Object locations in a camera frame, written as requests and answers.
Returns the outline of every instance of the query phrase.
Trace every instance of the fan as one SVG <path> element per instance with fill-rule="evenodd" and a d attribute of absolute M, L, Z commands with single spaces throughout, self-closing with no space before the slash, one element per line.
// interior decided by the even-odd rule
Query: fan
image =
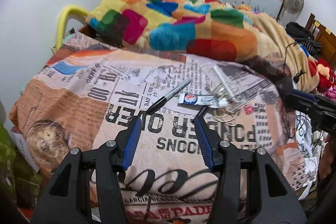
<path fill-rule="evenodd" d="M 296 14 L 299 17 L 305 0 L 283 0 L 283 9 L 281 11 L 281 15 L 279 15 L 279 19 L 283 17 L 285 11 L 289 14 Z"/>

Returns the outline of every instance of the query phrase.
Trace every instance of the black bag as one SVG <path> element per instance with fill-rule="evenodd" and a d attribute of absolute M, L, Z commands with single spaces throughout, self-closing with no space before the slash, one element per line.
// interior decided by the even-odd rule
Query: black bag
<path fill-rule="evenodd" d="M 299 44 L 305 46 L 311 56 L 318 59 L 321 56 L 322 44 L 315 41 L 313 34 L 296 22 L 286 25 L 286 32 Z"/>

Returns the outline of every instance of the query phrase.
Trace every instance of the silver screw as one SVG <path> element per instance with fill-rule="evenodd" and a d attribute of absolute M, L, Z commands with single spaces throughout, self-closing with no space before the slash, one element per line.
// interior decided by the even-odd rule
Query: silver screw
<path fill-rule="evenodd" d="M 79 152 L 79 149 L 77 147 L 70 150 L 70 153 L 73 154 L 73 155 L 78 154 L 78 152 Z"/>
<path fill-rule="evenodd" d="M 225 141 L 225 140 L 221 141 L 219 144 L 223 147 L 228 147 L 230 145 L 230 143 L 228 141 Z"/>
<path fill-rule="evenodd" d="M 113 146 L 116 145 L 116 142 L 113 141 L 113 140 L 111 140 L 111 141 L 107 141 L 106 145 L 107 145 L 108 147 L 113 147 Z"/>
<path fill-rule="evenodd" d="M 263 149 L 263 148 L 261 148 L 261 147 L 259 147 L 259 148 L 257 149 L 257 153 L 260 154 L 260 155 L 265 155 L 265 154 L 266 154 L 266 150 Z"/>

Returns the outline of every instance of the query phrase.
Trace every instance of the wooden chair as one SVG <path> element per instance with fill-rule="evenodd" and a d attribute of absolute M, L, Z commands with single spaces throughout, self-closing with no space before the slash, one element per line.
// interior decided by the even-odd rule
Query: wooden chair
<path fill-rule="evenodd" d="M 335 70 L 336 67 L 336 36 L 328 30 L 325 26 L 315 20 L 315 15 L 310 14 L 308 22 L 305 27 L 314 34 L 318 31 L 315 38 L 322 44 L 321 58 L 328 62 L 328 64 Z"/>

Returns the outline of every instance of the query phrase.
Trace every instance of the stuffed animal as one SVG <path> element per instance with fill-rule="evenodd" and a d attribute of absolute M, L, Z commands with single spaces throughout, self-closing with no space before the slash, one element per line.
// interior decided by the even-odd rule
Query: stuffed animal
<path fill-rule="evenodd" d="M 334 70 L 328 65 L 328 63 L 321 58 L 317 60 L 317 71 L 319 72 L 320 82 L 318 85 L 319 91 L 326 91 L 330 87 L 335 85 L 335 73 Z"/>

